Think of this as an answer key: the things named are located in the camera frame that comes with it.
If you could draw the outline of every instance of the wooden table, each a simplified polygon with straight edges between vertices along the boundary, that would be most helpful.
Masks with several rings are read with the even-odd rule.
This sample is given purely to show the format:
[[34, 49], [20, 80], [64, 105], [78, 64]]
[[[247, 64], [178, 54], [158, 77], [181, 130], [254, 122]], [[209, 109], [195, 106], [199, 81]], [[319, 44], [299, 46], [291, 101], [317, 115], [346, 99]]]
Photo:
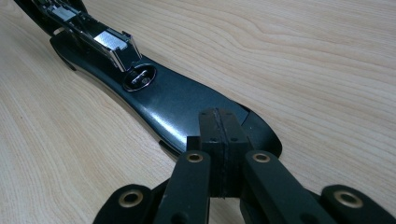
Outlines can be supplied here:
[[[396, 2], [84, 1], [140, 51], [256, 111], [307, 188], [361, 190], [396, 216]], [[0, 0], [0, 223], [91, 223], [127, 184], [153, 188], [175, 161], [49, 37]], [[212, 200], [210, 223], [241, 223]]]

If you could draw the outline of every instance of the black plastic part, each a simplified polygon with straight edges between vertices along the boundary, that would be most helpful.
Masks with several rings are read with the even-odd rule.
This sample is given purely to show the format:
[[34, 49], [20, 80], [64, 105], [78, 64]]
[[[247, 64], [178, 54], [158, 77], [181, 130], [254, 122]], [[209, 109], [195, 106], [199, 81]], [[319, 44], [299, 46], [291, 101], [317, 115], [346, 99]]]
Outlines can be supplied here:
[[274, 154], [280, 155], [280, 141], [264, 120], [207, 86], [143, 56], [134, 66], [151, 64], [156, 69], [156, 77], [142, 90], [128, 92], [122, 87], [125, 73], [95, 51], [82, 53], [68, 33], [57, 34], [50, 43], [69, 66], [91, 74], [121, 97], [172, 148], [174, 155], [186, 151], [187, 136], [199, 135], [196, 116], [209, 107], [221, 107], [233, 112], [247, 130], [248, 137], [251, 136], [256, 149], [270, 148]]
[[199, 123], [200, 150], [209, 154], [213, 161], [210, 196], [239, 197], [242, 164], [245, 154], [253, 149], [247, 135], [233, 113], [224, 109], [204, 110], [199, 115]]
[[339, 223], [396, 224], [396, 219], [384, 208], [358, 190], [347, 186], [326, 187], [319, 201]]
[[245, 179], [270, 223], [336, 223], [276, 156], [253, 150], [245, 158]]
[[169, 179], [163, 181], [159, 186], [155, 187], [151, 191], [151, 203], [146, 215], [144, 223], [152, 223], [155, 218], [155, 214], [157, 214], [158, 207], [160, 206], [161, 201], [163, 200], [163, 194], [165, 193], [166, 186], [168, 186]]
[[178, 157], [153, 223], [207, 223], [210, 157], [188, 151]]
[[[123, 207], [120, 205], [120, 197], [126, 192], [140, 192], [142, 194], [142, 201], [136, 206]], [[144, 186], [128, 185], [116, 190], [107, 202], [103, 205], [98, 215], [95, 218], [94, 224], [145, 224], [145, 217], [150, 209], [151, 190]]]
[[248, 184], [243, 187], [239, 200], [239, 208], [246, 224], [269, 224], [267, 216], [262, 211], [259, 201], [257, 201], [253, 190]]
[[85, 8], [84, 3], [81, 0], [64, 0], [67, 4], [72, 6], [73, 8], [88, 13], [87, 8]]

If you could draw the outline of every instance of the circular hole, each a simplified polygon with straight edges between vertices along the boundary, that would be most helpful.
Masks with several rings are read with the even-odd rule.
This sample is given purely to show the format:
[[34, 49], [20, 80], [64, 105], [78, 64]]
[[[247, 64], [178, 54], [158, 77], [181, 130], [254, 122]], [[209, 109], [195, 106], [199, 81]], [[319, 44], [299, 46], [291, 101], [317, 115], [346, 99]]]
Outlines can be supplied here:
[[350, 208], [363, 207], [363, 201], [355, 194], [346, 190], [338, 190], [334, 193], [334, 198], [341, 204]]
[[187, 160], [190, 162], [200, 162], [204, 159], [200, 154], [190, 154], [187, 156]]
[[258, 162], [268, 162], [270, 160], [270, 158], [263, 153], [254, 154], [253, 159]]
[[311, 214], [302, 213], [300, 219], [305, 224], [319, 224], [318, 219]]
[[186, 224], [189, 221], [189, 215], [185, 212], [178, 212], [171, 217], [172, 224]]
[[124, 201], [127, 203], [133, 203], [134, 201], [137, 200], [137, 195], [136, 194], [128, 194], [124, 197]]
[[130, 208], [135, 207], [143, 201], [143, 194], [140, 190], [131, 189], [123, 194], [119, 198], [119, 204], [122, 207]]

